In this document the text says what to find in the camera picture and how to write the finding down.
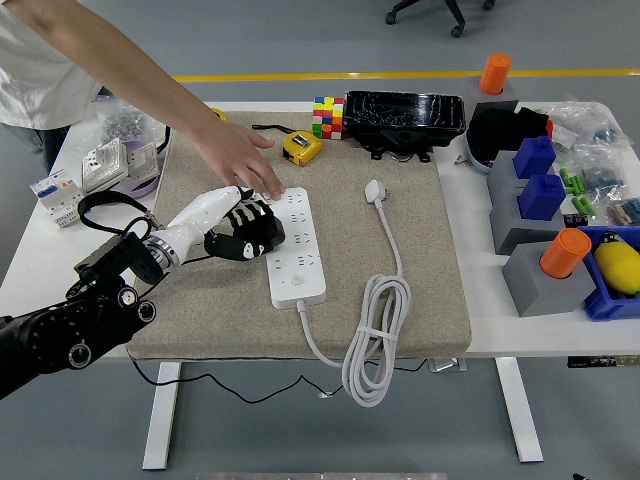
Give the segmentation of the person's right hand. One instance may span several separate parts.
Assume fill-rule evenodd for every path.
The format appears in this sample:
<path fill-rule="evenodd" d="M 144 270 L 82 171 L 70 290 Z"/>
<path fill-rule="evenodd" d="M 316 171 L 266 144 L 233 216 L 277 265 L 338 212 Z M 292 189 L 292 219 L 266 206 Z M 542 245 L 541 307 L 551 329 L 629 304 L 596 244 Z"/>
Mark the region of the person's right hand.
<path fill-rule="evenodd" d="M 227 186 L 242 182 L 257 192 L 268 192 L 273 199 L 284 193 L 282 181 L 261 153 L 275 145 L 272 140 L 219 119 L 207 121 L 190 138 L 203 160 Z"/>

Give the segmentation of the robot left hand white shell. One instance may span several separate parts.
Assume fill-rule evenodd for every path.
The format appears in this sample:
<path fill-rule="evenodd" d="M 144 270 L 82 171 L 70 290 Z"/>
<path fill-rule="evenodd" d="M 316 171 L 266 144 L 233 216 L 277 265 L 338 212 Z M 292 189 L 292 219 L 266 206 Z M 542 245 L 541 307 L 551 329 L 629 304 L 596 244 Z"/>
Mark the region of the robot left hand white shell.
<path fill-rule="evenodd" d="M 177 267 L 194 245 L 202 244 L 212 257 L 248 261 L 271 252 L 285 238 L 281 221 L 261 194 L 232 186 L 199 195 L 149 242 Z"/>

